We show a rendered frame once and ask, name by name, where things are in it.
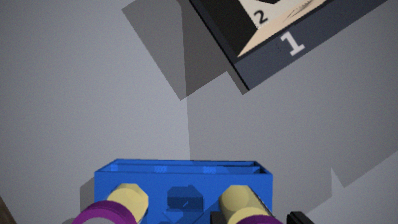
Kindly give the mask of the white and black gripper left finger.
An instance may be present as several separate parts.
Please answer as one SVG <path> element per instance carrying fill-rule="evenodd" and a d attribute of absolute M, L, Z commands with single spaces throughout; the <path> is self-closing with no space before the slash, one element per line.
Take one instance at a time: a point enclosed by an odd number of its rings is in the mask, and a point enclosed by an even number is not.
<path fill-rule="evenodd" d="M 220 211 L 211 211 L 210 224 L 227 224 L 225 215 L 221 214 Z"/>

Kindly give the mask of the blue tube rack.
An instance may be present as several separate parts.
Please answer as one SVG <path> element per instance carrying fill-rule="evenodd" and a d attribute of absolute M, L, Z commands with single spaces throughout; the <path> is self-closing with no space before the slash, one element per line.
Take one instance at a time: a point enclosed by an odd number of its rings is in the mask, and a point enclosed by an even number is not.
<path fill-rule="evenodd" d="M 148 196 L 140 224 L 210 224 L 231 185 L 248 185 L 272 212 L 273 174 L 257 161 L 116 159 L 94 172 L 94 203 L 120 183 Z"/>

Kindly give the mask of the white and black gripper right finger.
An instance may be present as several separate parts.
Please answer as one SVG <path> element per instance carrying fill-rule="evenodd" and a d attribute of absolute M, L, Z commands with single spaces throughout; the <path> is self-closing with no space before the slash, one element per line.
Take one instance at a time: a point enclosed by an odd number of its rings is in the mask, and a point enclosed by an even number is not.
<path fill-rule="evenodd" d="M 303 212 L 291 211 L 287 214 L 286 224 L 314 224 Z"/>

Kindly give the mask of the grey bench mat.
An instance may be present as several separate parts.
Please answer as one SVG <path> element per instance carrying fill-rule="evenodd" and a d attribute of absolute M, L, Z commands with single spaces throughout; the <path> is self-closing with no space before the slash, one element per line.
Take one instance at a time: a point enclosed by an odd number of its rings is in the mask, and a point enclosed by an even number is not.
<path fill-rule="evenodd" d="M 0 0 L 15 222 L 71 224 L 116 159 L 257 161 L 283 224 L 398 224 L 398 0 L 251 90 L 189 0 Z"/>

